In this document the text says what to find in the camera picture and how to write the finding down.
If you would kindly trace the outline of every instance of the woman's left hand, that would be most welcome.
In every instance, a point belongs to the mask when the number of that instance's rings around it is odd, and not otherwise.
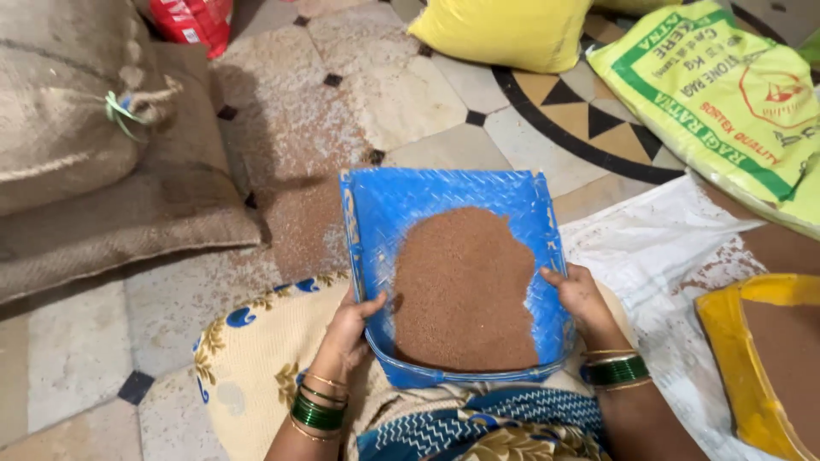
[[[335,381],[347,382],[350,372],[370,352],[370,345],[362,339],[365,320],[385,306],[387,294],[382,291],[371,301],[356,304],[353,285],[342,299],[325,339],[310,367],[312,373]]]

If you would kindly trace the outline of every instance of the marble floor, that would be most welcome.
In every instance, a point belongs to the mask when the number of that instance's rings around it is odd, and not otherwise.
[[[279,67],[283,91],[344,80],[383,166],[542,170],[561,223],[655,186],[542,135],[488,66],[383,33],[414,18],[418,0],[235,3],[233,46],[266,34],[287,40],[290,48],[266,63]],[[738,3],[790,45],[820,26],[814,0]],[[378,27],[355,30],[359,21]],[[355,31],[336,39],[345,30]],[[377,46],[362,46],[361,34]],[[681,167],[674,157],[654,165]],[[199,397],[190,348],[234,303],[285,281],[281,273],[256,249],[185,253],[3,306],[0,461],[227,459]]]

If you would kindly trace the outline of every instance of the green glass bangle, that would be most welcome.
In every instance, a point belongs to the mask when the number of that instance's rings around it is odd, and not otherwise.
[[[346,401],[344,399],[335,399],[333,397],[330,397],[329,395],[324,395],[321,392],[316,392],[315,390],[305,386],[304,383],[302,384],[301,387],[302,387],[302,389],[305,389],[307,392],[310,392],[311,394],[315,395],[316,397],[321,397],[321,398],[327,400],[328,402],[333,402],[335,404],[343,404]]]
[[[296,421],[307,427],[320,431],[341,429],[344,420],[344,409],[332,409],[308,400],[302,392],[296,393],[290,414]]]
[[[649,376],[644,358],[635,355],[619,360],[586,365],[589,383],[593,386],[614,386]]]

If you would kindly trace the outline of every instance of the green ribbon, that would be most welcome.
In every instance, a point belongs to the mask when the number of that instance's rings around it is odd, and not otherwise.
[[[139,123],[140,125],[145,125],[145,124],[146,124],[146,122],[145,122],[145,121],[143,121],[143,120],[142,120],[142,119],[140,119],[139,117],[135,116],[135,115],[134,115],[134,114],[132,114],[131,112],[128,112],[128,111],[127,111],[124,107],[122,107],[122,106],[121,106],[121,105],[120,105],[120,104],[116,101],[116,95],[114,94],[114,92],[113,92],[113,91],[109,91],[109,92],[108,92],[108,95],[105,97],[105,102],[106,102],[106,106],[105,106],[105,114],[106,114],[106,117],[108,117],[108,120],[109,120],[109,121],[114,121],[114,122],[116,122],[116,123],[117,123],[117,125],[119,125],[119,126],[120,126],[120,128],[122,129],[122,131],[123,131],[123,132],[124,132],[124,133],[125,133],[125,134],[129,137],[129,138],[133,139],[134,141],[136,141],[136,142],[138,142],[138,143],[147,143],[147,140],[137,138],[136,136],[134,136],[134,134],[133,134],[133,133],[131,133],[131,130],[129,130],[129,129],[128,129],[128,126],[125,126],[125,122],[123,122],[123,120],[122,120],[122,116],[126,116],[126,117],[128,117],[130,120],[136,121],[136,122],[137,122],[137,123]]]

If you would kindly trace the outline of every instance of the blue zigzag pattern fabric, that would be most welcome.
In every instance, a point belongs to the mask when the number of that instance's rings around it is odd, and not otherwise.
[[[565,390],[495,390],[473,397],[460,410],[472,410],[469,419],[459,419],[459,409],[437,410],[367,431],[357,438],[359,460],[417,461],[433,454],[435,461],[455,459],[498,428],[495,418],[576,426],[596,441],[603,435],[597,401]]]

